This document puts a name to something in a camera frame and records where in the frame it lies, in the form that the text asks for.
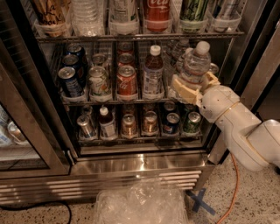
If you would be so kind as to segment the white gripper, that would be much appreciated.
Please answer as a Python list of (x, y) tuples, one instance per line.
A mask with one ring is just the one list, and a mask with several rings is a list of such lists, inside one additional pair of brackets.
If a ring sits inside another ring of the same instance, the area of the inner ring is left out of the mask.
[(200, 105), (200, 114), (210, 123), (215, 123), (231, 106), (240, 101), (240, 96), (230, 87), (220, 84), (218, 78), (212, 72), (207, 72), (201, 83), (201, 90), (206, 91), (202, 96), (198, 89), (189, 88), (186, 82), (176, 74), (173, 75), (171, 80), (171, 87), (179, 98), (186, 103)]

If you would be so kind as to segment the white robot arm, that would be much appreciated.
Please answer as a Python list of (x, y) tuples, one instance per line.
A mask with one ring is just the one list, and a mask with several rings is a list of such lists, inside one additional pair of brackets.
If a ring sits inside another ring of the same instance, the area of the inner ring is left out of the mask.
[(174, 75), (171, 87), (179, 97), (199, 107), (200, 114), (215, 124), (226, 148), (252, 172), (273, 164), (280, 167), (280, 123), (257, 118), (230, 87), (222, 86), (210, 72), (200, 84)]

